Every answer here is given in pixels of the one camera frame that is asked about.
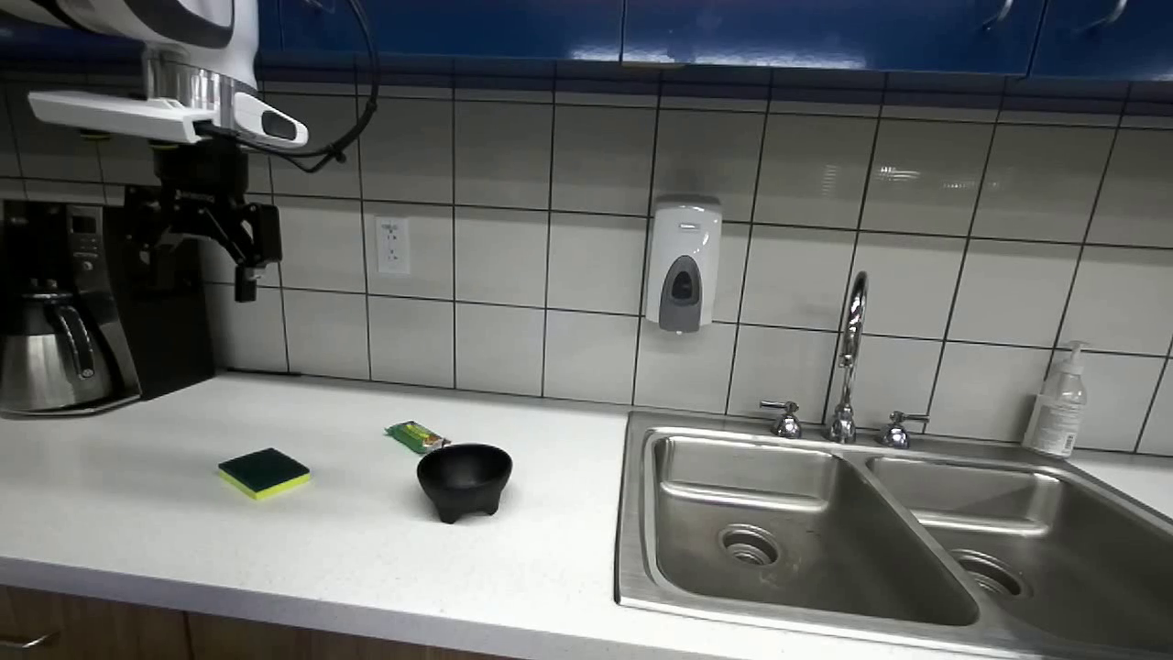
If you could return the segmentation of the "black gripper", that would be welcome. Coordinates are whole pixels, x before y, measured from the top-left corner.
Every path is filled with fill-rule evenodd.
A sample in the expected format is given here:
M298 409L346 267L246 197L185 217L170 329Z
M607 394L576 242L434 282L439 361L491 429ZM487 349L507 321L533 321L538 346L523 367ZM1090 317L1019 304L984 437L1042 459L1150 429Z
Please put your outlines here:
M249 156L234 140L157 145L154 180L126 211L154 234L202 234L234 262L234 302L256 302L256 267L281 262L279 211L246 197Z

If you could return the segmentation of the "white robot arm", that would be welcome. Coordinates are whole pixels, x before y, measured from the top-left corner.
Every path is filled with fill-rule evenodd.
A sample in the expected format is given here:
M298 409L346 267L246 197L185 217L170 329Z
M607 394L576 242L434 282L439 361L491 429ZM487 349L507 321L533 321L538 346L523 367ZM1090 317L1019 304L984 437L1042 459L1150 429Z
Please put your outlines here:
M256 271L279 257L279 214L249 207L246 151L309 145L309 128L256 85L256 0L0 0L23 22L126 38L144 49L144 97L31 91L36 121L148 140L157 189L126 191L166 230L207 234L234 262L234 299L256 299Z

